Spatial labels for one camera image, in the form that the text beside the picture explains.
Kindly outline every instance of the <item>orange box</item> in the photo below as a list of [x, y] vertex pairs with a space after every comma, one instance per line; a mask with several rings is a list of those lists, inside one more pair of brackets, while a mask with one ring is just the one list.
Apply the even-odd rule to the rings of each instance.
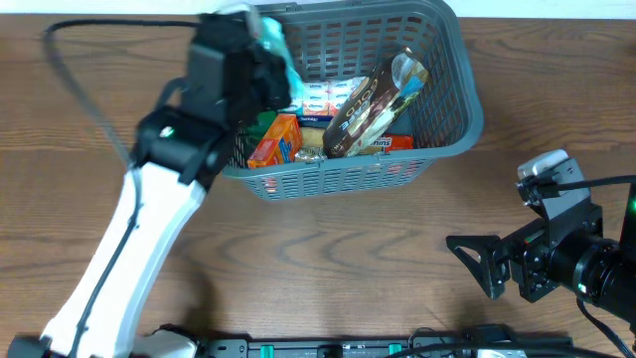
[[291, 163], [302, 147], [295, 114], [279, 114], [247, 161], [249, 169]]

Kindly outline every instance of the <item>wood grain surface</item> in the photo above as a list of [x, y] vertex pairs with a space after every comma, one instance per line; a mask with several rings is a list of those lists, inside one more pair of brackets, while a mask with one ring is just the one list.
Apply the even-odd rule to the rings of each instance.
[[[60, 16], [0, 17], [0, 353], [39, 333], [110, 222], [123, 168], [43, 61]], [[220, 178], [175, 244], [139, 333], [166, 322], [254, 338], [408, 335], [507, 323], [617, 353], [558, 289], [538, 303], [510, 283], [489, 300], [447, 250], [451, 234], [505, 236], [534, 219], [516, 168], [564, 148], [588, 178], [636, 172], [636, 22], [461, 21], [486, 128], [470, 152], [412, 184], [270, 204]], [[183, 72], [189, 30], [68, 30], [73, 71], [130, 142], [164, 83]], [[618, 238], [627, 188], [593, 191]], [[592, 312], [632, 340], [628, 325]]]

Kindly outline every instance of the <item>wooden table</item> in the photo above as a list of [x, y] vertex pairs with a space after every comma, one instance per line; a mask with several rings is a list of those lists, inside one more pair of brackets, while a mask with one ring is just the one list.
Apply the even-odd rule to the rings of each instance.
[[[123, 168], [52, 76], [41, 31], [62, 17], [0, 17], [0, 350], [39, 333], [67, 300], [110, 222]], [[486, 128], [470, 152], [414, 183], [266, 203], [220, 178], [185, 228], [139, 331], [165, 322], [264, 337], [408, 335], [507, 323], [617, 353], [565, 289], [535, 304], [489, 300], [446, 248], [450, 234], [505, 236], [532, 221], [521, 161], [568, 150], [588, 178], [636, 172], [636, 23], [462, 20]], [[118, 131], [182, 74], [190, 31], [85, 28], [62, 50]], [[593, 191], [618, 238], [626, 186]], [[632, 340], [628, 325], [592, 310]]]

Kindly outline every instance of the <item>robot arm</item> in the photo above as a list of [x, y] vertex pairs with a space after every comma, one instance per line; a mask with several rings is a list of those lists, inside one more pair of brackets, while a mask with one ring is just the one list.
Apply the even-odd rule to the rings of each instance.
[[180, 105], [158, 105], [139, 123], [135, 165], [88, 269], [40, 341], [14, 340], [10, 358], [194, 356], [197, 345], [182, 335], [135, 343], [135, 331], [172, 244], [227, 164], [239, 128], [291, 102], [284, 60], [258, 43], [259, 20], [247, 10], [201, 16]]

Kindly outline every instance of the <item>white background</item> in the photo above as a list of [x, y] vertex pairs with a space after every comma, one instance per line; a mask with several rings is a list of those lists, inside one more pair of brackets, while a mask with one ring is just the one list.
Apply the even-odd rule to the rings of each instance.
[[[225, 0], [0, 0], [0, 13], [198, 14], [214, 11], [222, 1]], [[324, 0], [296, 0], [299, 4], [321, 1]], [[636, 19], [636, 0], [445, 1], [460, 17]]]

